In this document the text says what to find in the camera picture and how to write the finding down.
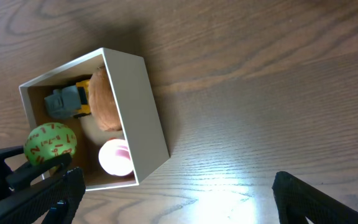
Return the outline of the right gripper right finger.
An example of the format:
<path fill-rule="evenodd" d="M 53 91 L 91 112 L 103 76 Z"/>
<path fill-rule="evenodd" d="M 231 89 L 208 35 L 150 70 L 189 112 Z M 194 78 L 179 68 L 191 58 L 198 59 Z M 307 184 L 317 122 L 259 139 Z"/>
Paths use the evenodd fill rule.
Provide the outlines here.
<path fill-rule="evenodd" d="M 288 172 L 276 173 L 273 196 L 281 224 L 358 223 L 358 212 Z"/>

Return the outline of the brown plush bear toy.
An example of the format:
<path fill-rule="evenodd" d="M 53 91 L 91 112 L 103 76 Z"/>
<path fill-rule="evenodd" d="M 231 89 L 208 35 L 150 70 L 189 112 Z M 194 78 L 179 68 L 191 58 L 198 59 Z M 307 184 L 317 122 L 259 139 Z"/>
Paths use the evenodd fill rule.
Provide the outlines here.
<path fill-rule="evenodd" d="M 89 80 L 89 107 L 102 131 L 121 131 L 122 124 L 105 67 L 97 69 Z"/>

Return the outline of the white cardboard box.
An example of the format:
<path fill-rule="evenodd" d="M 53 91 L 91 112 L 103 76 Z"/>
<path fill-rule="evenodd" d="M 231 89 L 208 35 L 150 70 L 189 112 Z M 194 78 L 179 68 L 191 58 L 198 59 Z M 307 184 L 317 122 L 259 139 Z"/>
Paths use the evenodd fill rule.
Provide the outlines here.
<path fill-rule="evenodd" d="M 90 80 L 105 67 L 110 80 L 121 131 L 102 131 L 92 114 L 80 118 L 54 119 L 47 113 L 44 98 L 55 89 Z M 55 68 L 19 87 L 31 131 L 45 123 L 62 123 L 76 135 L 71 165 L 84 173 L 88 191 L 138 185 L 169 158 L 149 77 L 142 57 L 100 48 Z M 110 139 L 127 141 L 134 171 L 126 176 L 108 174 L 98 154 Z"/>

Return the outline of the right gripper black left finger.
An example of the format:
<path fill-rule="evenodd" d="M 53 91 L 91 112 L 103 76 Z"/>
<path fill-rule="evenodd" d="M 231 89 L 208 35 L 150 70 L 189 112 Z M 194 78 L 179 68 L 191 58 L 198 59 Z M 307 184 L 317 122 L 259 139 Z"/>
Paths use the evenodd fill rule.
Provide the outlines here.
<path fill-rule="evenodd" d="M 85 194 L 79 167 L 47 178 L 0 200 L 0 223 L 71 223 Z"/>

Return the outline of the green number ball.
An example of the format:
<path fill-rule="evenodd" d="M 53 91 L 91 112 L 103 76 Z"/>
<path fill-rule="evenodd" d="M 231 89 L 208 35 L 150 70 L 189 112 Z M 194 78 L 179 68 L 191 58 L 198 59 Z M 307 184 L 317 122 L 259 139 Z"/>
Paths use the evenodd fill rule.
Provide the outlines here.
<path fill-rule="evenodd" d="M 76 152 L 77 138 L 75 133 L 62 123 L 45 123 L 33 129 L 24 143 L 24 154 L 33 165 L 61 154 Z"/>

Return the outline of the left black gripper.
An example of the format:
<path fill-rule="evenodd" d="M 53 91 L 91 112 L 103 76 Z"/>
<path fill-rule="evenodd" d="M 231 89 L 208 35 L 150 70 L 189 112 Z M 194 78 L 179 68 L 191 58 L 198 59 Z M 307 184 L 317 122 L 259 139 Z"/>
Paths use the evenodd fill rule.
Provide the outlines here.
<path fill-rule="evenodd" d="M 5 159 L 23 153 L 24 148 L 22 146 L 0 149 L 0 200 L 9 197 L 12 194 L 9 186 L 14 190 L 24 190 L 30 187 L 30 183 L 34 179 L 46 171 L 56 166 L 60 166 L 62 169 L 65 169 L 72 161 L 71 155 L 66 153 L 53 157 L 44 163 L 35 166 L 26 162 L 13 173 L 11 168 L 5 163 Z"/>

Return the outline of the yellow grey toy truck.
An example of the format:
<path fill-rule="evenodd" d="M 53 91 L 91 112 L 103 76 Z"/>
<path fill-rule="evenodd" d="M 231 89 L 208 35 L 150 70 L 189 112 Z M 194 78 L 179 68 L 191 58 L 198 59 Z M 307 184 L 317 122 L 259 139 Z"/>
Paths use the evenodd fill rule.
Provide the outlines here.
<path fill-rule="evenodd" d="M 55 89 L 44 98 L 45 107 L 54 119 L 80 118 L 91 114 L 89 106 L 89 82 L 83 80 L 74 85 Z"/>

